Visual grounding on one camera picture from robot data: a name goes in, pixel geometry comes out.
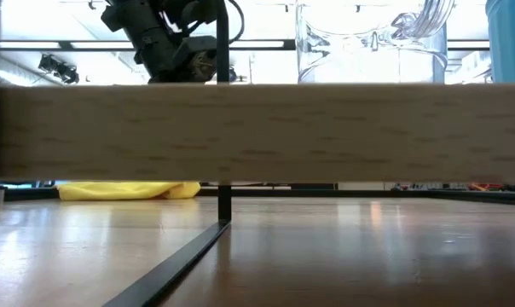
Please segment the wooden plank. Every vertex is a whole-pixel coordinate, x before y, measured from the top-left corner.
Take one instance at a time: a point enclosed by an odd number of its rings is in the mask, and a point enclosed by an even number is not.
[[[0,178],[515,182],[515,84],[0,90]]]

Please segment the clear plastic container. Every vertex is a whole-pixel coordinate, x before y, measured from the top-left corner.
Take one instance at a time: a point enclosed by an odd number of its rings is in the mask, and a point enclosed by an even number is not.
[[[443,83],[454,0],[298,0],[299,83]]]

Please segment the wooden board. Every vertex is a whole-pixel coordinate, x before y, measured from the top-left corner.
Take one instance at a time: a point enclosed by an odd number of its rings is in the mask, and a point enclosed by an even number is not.
[[[515,84],[0,90],[0,178],[515,182]]]

